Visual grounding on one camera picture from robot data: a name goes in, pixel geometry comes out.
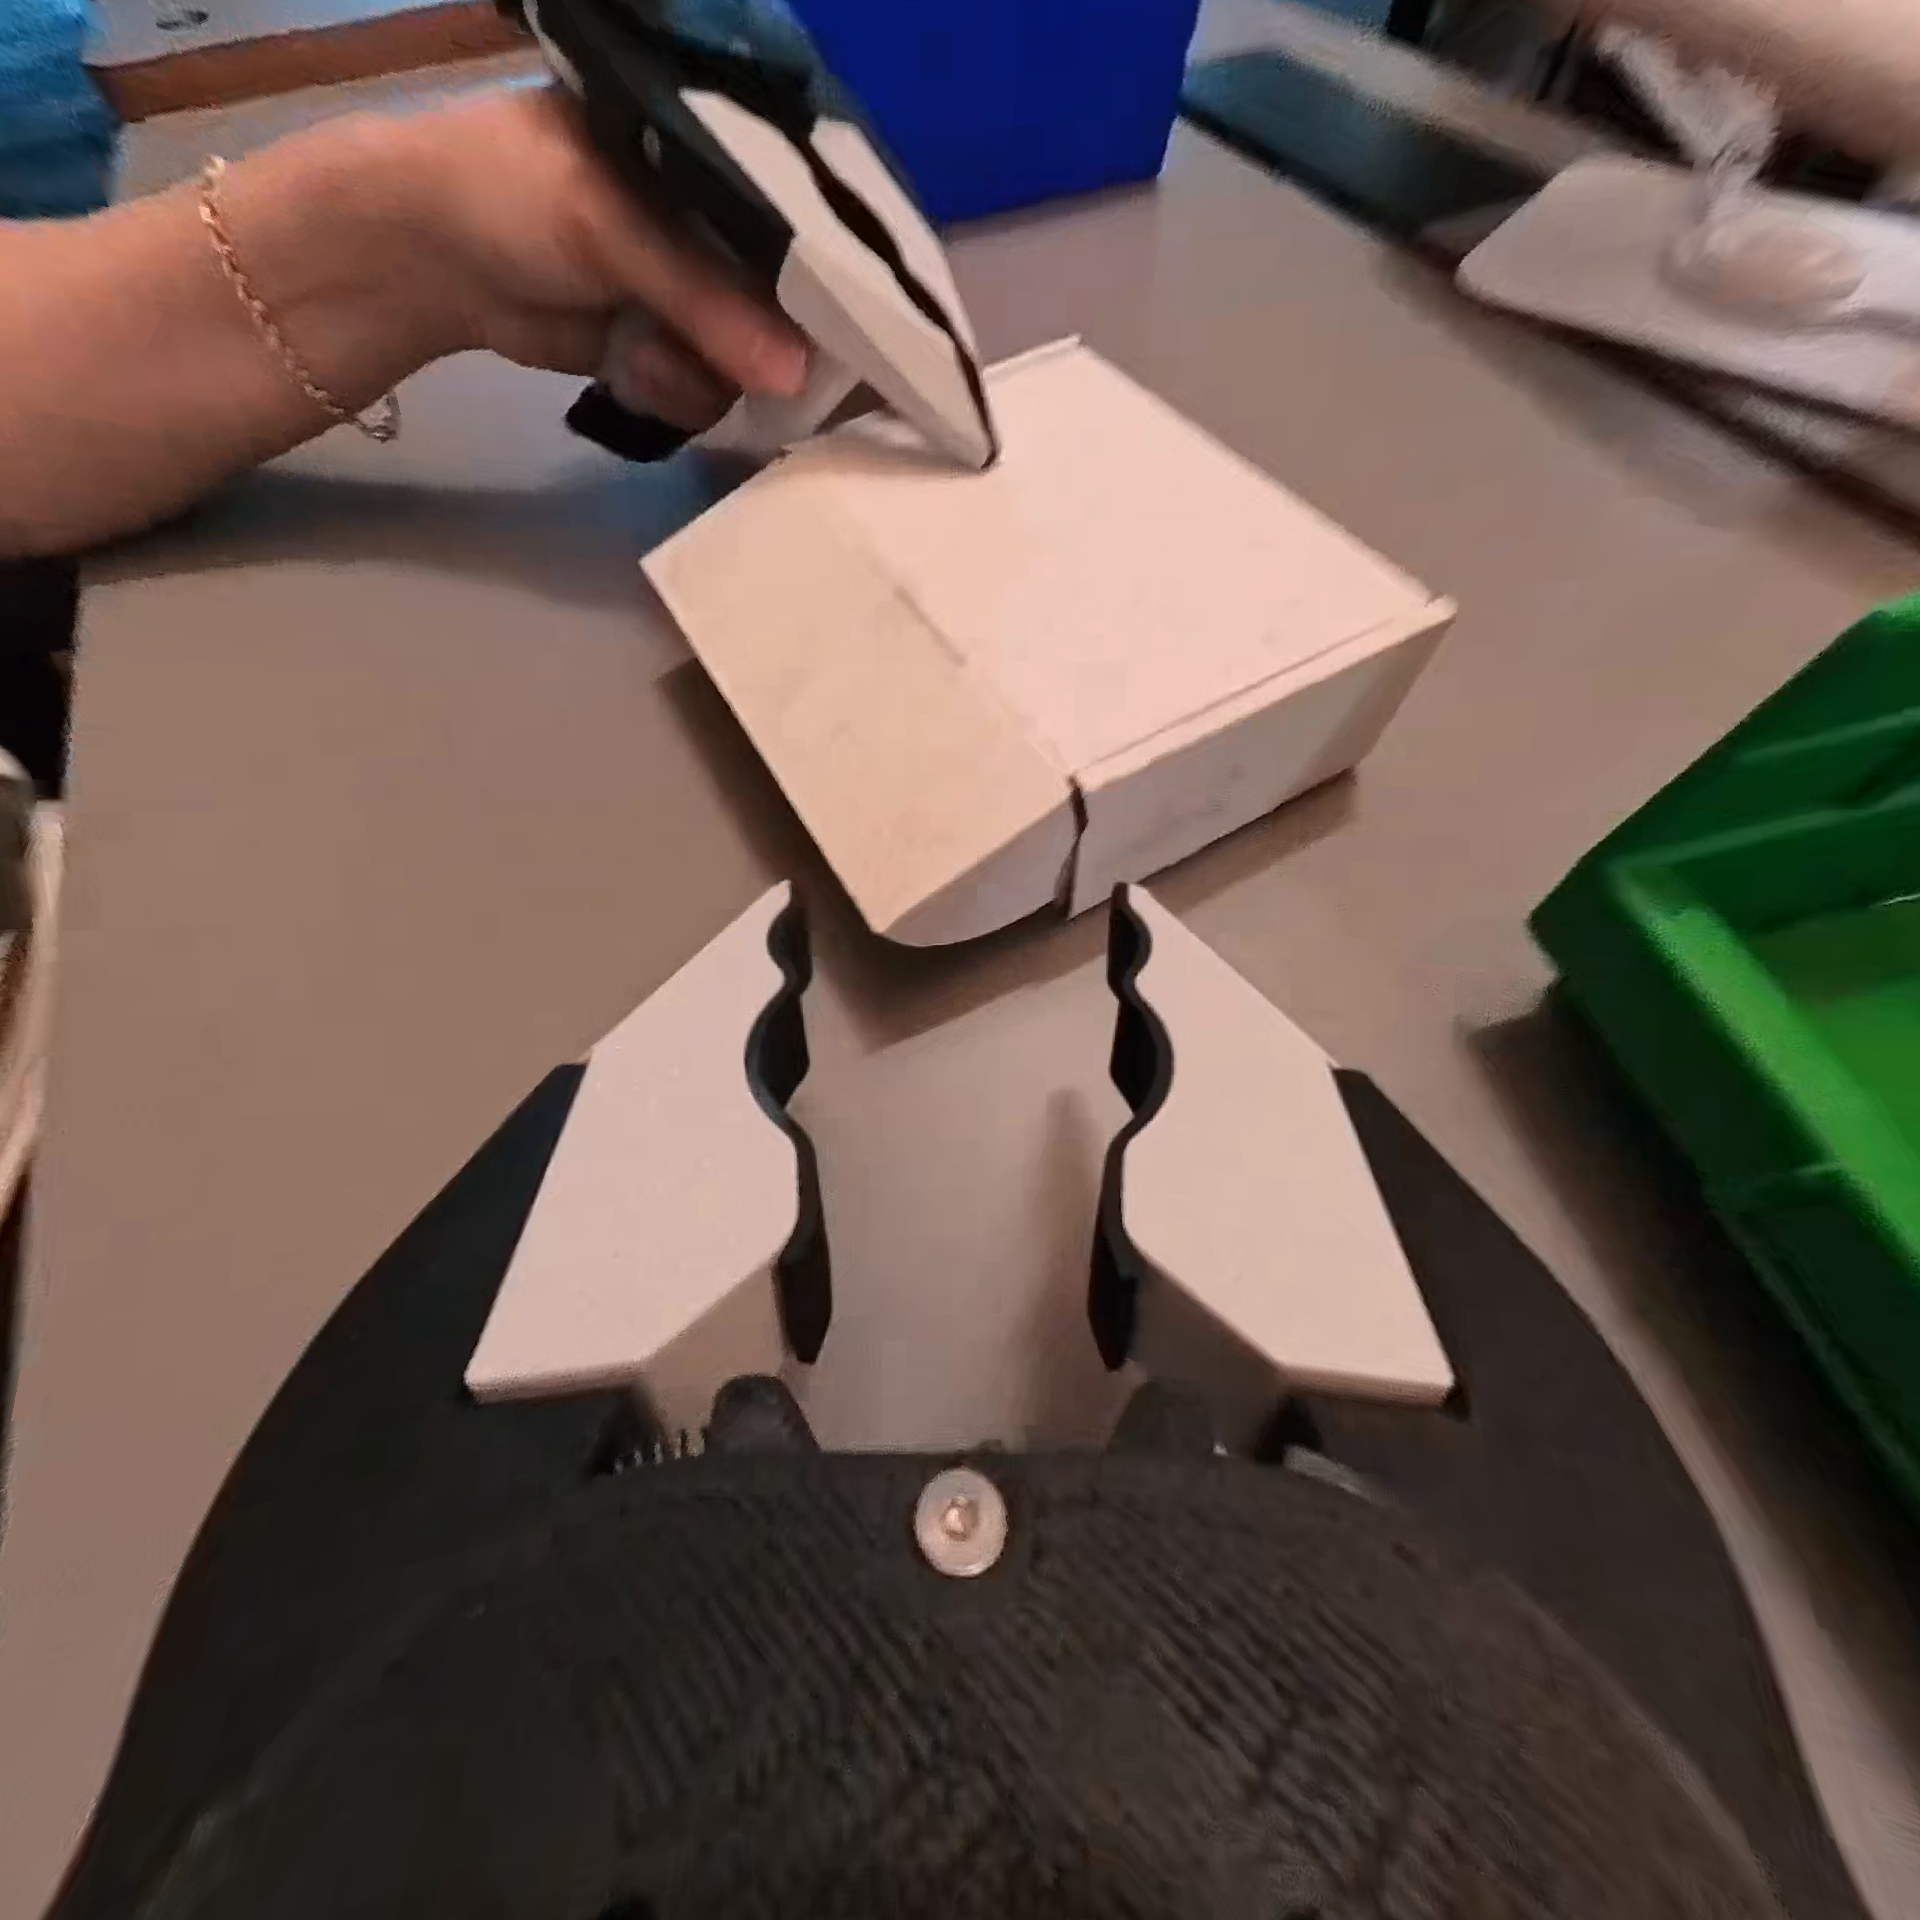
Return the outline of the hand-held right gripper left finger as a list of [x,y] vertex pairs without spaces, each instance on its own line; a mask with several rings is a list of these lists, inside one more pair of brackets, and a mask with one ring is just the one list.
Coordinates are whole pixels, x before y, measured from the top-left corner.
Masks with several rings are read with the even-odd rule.
[[471,1398],[712,1406],[823,1354],[833,1258],[809,1076],[808,909],[783,879],[584,1061],[468,1356]]

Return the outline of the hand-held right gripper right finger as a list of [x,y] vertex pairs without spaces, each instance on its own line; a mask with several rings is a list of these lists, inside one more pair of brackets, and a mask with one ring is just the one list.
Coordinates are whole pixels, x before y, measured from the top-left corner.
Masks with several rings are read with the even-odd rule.
[[1112,893],[1089,1328],[1211,1407],[1444,1407],[1457,1367],[1335,1061],[1139,883]]

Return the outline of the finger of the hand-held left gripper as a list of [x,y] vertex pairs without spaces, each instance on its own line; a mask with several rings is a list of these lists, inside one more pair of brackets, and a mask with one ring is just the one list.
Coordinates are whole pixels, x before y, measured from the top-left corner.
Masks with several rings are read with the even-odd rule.
[[993,418],[975,322],[959,295],[944,239],[929,223],[911,182],[891,164],[873,132],[852,119],[820,117],[815,126],[815,149],[833,179],[850,187],[863,205],[880,220],[901,255],[901,278],[915,282],[931,299],[932,310],[951,334],[959,363],[968,376],[978,424],[977,436],[986,448],[999,448],[1001,436]]
[[931,299],[901,278],[901,255],[860,196],[837,182],[815,149],[815,126],[791,134],[717,90],[684,94],[716,139],[788,228],[776,277],[783,310],[817,354],[852,386],[868,386],[927,443],[956,463],[986,463],[953,336]]

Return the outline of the blue plastic bin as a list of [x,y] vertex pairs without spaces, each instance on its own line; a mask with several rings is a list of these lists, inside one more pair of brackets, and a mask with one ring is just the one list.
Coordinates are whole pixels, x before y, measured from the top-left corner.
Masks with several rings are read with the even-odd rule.
[[1197,2],[796,2],[935,223],[1154,180]]

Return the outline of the white cardboard mailer box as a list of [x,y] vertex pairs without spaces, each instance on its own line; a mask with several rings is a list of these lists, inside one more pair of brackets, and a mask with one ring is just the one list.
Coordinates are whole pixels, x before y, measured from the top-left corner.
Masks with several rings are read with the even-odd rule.
[[1457,614],[1076,341],[1001,456],[852,420],[642,563],[866,930],[1074,918],[1352,773]]

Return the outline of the green plastic bin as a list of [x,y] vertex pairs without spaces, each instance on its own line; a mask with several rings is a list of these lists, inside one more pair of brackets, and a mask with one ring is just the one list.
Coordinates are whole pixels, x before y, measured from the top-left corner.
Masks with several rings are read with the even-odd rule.
[[1530,930],[1915,1504],[1915,595],[1599,840]]

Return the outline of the person's left forearm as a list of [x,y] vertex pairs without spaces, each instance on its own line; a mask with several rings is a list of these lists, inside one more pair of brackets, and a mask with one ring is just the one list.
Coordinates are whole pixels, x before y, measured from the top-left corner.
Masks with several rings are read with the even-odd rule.
[[151,527],[337,428],[396,442],[355,212],[259,156],[82,220],[4,222],[4,563]]

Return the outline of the person's left hand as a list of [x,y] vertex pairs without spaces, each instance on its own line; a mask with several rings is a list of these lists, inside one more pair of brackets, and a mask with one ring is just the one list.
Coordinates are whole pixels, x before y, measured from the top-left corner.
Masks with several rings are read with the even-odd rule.
[[809,372],[793,322],[620,182],[559,86],[335,117],[243,160],[219,203],[287,362],[340,415],[459,352],[603,376],[672,424]]

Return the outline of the blue textured fabric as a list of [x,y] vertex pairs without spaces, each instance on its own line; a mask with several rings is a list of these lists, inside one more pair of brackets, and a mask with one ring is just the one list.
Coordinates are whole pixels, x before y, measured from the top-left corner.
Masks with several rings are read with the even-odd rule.
[[2,2],[2,216],[79,220],[113,199],[122,119],[90,72],[90,2]]

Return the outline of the person's white striped top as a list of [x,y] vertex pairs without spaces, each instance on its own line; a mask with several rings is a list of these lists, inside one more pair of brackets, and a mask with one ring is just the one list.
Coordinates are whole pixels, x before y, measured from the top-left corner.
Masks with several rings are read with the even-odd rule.
[[65,806],[42,799],[2,752],[2,1214],[21,1186],[42,1127],[57,997],[57,922],[65,887]]

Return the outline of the white document stand base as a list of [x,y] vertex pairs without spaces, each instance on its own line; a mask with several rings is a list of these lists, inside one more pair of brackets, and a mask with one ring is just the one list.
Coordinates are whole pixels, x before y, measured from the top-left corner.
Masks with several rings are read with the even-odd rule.
[[1457,268],[1467,298],[1770,395],[1915,430],[1915,220],[1581,160]]

